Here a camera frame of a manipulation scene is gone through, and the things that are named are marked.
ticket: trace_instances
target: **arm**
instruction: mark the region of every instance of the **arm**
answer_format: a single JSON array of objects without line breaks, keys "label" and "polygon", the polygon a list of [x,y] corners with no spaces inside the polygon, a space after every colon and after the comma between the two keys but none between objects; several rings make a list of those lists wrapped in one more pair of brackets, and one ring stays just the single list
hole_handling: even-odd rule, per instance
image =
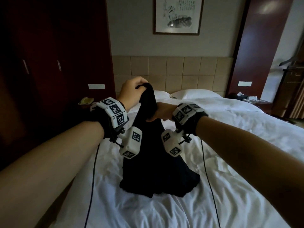
[{"label": "arm", "polygon": [[[176,105],[158,103],[154,117],[171,119]],[[234,126],[202,117],[196,134],[259,191],[291,227],[302,226],[304,163]]]},{"label": "arm", "polygon": [[[146,89],[128,80],[120,97],[126,110]],[[82,122],[44,142],[0,172],[0,227],[34,227],[101,142],[99,122]]]}]

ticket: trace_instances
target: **beige tiled headboard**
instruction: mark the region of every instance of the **beige tiled headboard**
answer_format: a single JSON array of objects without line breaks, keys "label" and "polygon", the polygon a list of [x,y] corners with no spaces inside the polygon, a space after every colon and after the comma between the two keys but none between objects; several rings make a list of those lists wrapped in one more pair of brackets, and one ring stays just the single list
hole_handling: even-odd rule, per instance
[{"label": "beige tiled headboard", "polygon": [[224,96],[233,58],[112,56],[112,60],[116,94],[126,80],[142,76],[154,90],[199,88]]}]

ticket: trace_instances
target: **framed painting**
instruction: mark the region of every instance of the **framed painting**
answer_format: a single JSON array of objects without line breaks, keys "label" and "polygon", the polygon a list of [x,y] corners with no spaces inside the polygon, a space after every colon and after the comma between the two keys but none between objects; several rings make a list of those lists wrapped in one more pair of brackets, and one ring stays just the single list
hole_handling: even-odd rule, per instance
[{"label": "framed painting", "polygon": [[154,34],[199,35],[204,0],[154,0]]}]

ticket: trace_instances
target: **wrinkled sheet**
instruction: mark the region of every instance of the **wrinkled sheet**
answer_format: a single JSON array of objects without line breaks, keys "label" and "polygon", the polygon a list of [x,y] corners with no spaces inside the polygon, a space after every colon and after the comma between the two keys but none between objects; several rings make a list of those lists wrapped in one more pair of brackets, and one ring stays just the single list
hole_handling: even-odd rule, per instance
[{"label": "wrinkled sheet", "polygon": [[[263,113],[238,100],[204,98],[162,99],[179,104],[192,101],[218,121],[247,130],[304,161],[304,129]],[[130,113],[130,127],[136,112]],[[171,121],[165,129],[175,129]],[[218,227],[211,191],[203,165],[198,137],[183,143],[186,164],[201,176],[201,182],[185,197],[154,195],[152,199],[124,192],[123,157],[108,139],[101,142],[96,162],[93,202],[87,227]],[[289,227],[270,203],[203,142],[208,177],[214,192],[222,227]],[[95,152],[75,177],[57,220],[51,227],[84,227],[92,187]]]}]

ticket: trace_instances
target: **hand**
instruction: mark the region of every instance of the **hand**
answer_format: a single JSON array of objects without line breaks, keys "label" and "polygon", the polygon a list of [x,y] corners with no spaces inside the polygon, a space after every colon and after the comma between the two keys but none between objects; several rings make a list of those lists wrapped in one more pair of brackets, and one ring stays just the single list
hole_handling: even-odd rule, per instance
[{"label": "hand", "polygon": [[126,111],[129,111],[139,102],[142,93],[146,90],[144,86],[140,86],[138,89],[135,87],[146,82],[148,81],[142,77],[135,77],[123,84],[117,100],[124,104]]},{"label": "hand", "polygon": [[152,118],[147,119],[146,121],[152,122],[157,118],[163,119],[164,121],[166,121],[168,119],[172,121],[172,114],[176,108],[177,108],[177,105],[171,105],[168,103],[158,102],[157,110],[156,110],[155,114],[153,115]]}]

